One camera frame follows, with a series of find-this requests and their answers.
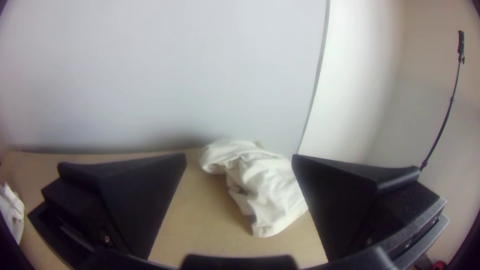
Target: white wall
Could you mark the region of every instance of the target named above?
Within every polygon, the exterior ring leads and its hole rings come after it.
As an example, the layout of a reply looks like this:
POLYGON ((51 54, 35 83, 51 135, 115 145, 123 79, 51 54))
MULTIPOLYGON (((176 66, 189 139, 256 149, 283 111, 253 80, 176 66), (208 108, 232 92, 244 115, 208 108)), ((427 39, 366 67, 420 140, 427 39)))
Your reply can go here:
POLYGON ((297 151, 326 0, 9 0, 0 123, 24 148, 218 137, 297 151))
POLYGON ((480 208, 480 18, 470 0, 405 2, 403 53, 389 109, 367 156, 379 166, 420 166, 448 108, 457 72, 458 30, 465 65, 444 133, 420 182, 446 198, 450 224, 428 251, 450 261, 480 208))
POLYGON ((333 0, 303 155, 359 162, 390 98, 402 32, 400 0, 333 0))

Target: crumpled white fabric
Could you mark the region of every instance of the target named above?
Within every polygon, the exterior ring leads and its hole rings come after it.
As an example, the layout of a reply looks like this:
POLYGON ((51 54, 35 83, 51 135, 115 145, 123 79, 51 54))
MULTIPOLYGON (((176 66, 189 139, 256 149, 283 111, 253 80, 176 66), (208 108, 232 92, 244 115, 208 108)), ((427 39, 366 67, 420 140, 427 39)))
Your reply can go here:
POLYGON ((256 237, 280 233, 308 209, 291 162, 252 141, 217 140, 202 149, 199 161, 207 173, 226 174, 241 212, 256 217, 251 225, 256 237))
POLYGON ((24 232, 24 211, 24 203, 9 185, 0 184, 0 212, 17 244, 20 244, 24 232))

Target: black cable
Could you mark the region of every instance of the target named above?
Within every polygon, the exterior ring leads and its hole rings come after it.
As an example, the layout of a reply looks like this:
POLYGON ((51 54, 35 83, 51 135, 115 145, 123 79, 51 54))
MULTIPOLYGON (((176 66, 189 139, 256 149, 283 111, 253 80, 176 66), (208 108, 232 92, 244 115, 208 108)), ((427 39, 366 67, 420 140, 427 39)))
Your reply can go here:
POLYGON ((429 159, 432 156, 432 153, 435 150, 435 147, 439 143, 440 136, 442 136, 442 133, 444 132, 445 125, 447 124, 447 120, 449 119, 450 116, 450 110, 452 109, 452 104, 454 103, 454 97, 455 97, 455 92, 457 92, 457 84, 459 82, 459 74, 460 74, 460 65, 465 64, 465 57, 464 57, 464 32, 458 31, 459 35, 459 43, 458 43, 458 68, 456 70, 456 79, 455 79, 455 86, 453 87, 453 93, 450 98, 450 105, 448 106, 448 110, 446 111, 445 119, 443 120, 443 124, 441 125, 440 131, 438 132, 438 135, 436 136, 435 142, 433 143, 433 146, 430 149, 430 152, 426 156, 425 160, 421 163, 420 166, 420 171, 422 171, 429 163, 429 159))

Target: red object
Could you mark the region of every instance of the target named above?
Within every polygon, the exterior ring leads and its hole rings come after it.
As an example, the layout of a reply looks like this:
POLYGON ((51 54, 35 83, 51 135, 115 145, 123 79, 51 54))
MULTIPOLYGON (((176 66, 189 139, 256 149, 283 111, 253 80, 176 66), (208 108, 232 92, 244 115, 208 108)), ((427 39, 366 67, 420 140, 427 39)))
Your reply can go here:
POLYGON ((432 270, 445 270, 446 266, 447 264, 444 261, 439 260, 433 265, 432 270))

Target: towel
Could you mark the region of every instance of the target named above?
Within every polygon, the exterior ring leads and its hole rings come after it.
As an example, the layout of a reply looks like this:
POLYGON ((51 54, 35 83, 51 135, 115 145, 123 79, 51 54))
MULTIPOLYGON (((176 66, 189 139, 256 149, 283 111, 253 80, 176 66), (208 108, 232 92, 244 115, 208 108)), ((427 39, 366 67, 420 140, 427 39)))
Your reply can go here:
POLYGON ((255 216, 256 237, 280 233, 308 209, 291 162, 252 141, 217 140, 202 149, 199 161, 209 174, 226 174, 228 192, 242 214, 255 216))
POLYGON ((24 231, 24 203, 9 185, 0 184, 0 212, 17 244, 20 244, 24 231))

